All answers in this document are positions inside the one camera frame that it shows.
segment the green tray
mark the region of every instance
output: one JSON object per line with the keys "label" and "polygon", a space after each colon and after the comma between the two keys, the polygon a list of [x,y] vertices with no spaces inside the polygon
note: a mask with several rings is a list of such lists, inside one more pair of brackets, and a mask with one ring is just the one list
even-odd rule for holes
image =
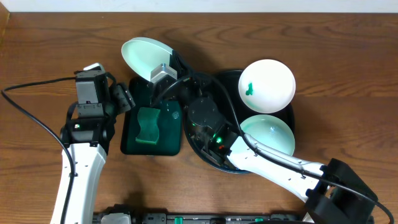
{"label": "green tray", "polygon": [[157,125],[159,140],[157,144],[141,143],[136,137],[141,131],[137,114],[141,107],[149,107],[151,89],[141,77],[133,78],[129,85],[136,106],[124,117],[123,135],[120,150],[127,155],[175,156],[180,152],[182,135],[182,112],[177,101],[161,101]]}

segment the black plate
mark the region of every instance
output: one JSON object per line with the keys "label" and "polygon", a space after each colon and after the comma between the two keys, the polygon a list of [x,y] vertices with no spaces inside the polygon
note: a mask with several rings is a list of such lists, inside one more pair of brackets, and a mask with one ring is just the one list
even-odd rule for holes
{"label": "black plate", "polygon": [[[218,80],[225,86],[227,89],[229,96],[232,99],[234,109],[236,112],[236,116],[238,117],[239,123],[242,123],[245,119],[258,115],[261,113],[255,112],[252,109],[248,108],[242,101],[241,97],[239,96],[239,91],[238,91],[238,83],[239,83],[239,78],[242,74],[242,70],[230,70],[230,71],[225,71],[225,72],[220,72],[216,74],[216,77]],[[213,88],[213,99],[215,103],[217,104],[218,110],[220,113],[222,113],[226,119],[230,123],[234,123],[233,121],[233,116],[231,113],[231,108],[221,90],[218,88]],[[276,112],[269,114],[272,116],[275,116],[279,119],[281,119],[283,122],[285,122],[289,128],[292,130],[294,133],[294,113],[293,113],[293,108],[292,105],[289,104],[287,105],[284,109]],[[234,174],[242,174],[242,173],[248,173],[246,170],[240,170],[240,169],[232,169],[227,166],[219,166],[218,164],[215,164],[213,161],[209,160],[207,157],[205,157],[195,144],[195,142],[190,138],[188,135],[187,131],[187,126],[186,124],[188,123],[186,121],[186,117],[183,119],[184,120],[184,132],[185,132],[185,137],[187,138],[189,144],[191,145],[193,151],[202,159],[204,160],[207,164],[211,165],[212,167],[229,172],[229,173],[234,173]]]}

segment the light green bowl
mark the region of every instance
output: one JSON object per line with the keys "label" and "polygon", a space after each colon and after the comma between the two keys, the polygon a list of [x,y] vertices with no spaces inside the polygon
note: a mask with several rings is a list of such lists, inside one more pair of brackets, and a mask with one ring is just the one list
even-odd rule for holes
{"label": "light green bowl", "polygon": [[126,63],[142,78],[150,81],[150,73],[160,64],[170,65],[173,49],[162,42],[136,37],[122,46],[122,56]]}
{"label": "light green bowl", "polygon": [[293,155],[295,141],[292,130],[281,119],[259,114],[244,120],[241,128],[259,142],[280,152]]}

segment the green connector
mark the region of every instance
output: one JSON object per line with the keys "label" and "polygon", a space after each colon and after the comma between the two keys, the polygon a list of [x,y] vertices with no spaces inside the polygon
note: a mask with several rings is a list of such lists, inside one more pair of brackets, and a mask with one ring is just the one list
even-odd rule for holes
{"label": "green connector", "polygon": [[175,217],[174,224],[182,224],[182,217]]}

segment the green stain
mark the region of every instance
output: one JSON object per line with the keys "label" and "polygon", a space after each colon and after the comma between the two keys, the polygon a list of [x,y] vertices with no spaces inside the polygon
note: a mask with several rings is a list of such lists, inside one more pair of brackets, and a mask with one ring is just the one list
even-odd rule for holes
{"label": "green stain", "polygon": [[249,83],[249,89],[246,91],[246,96],[253,95],[253,83]]}

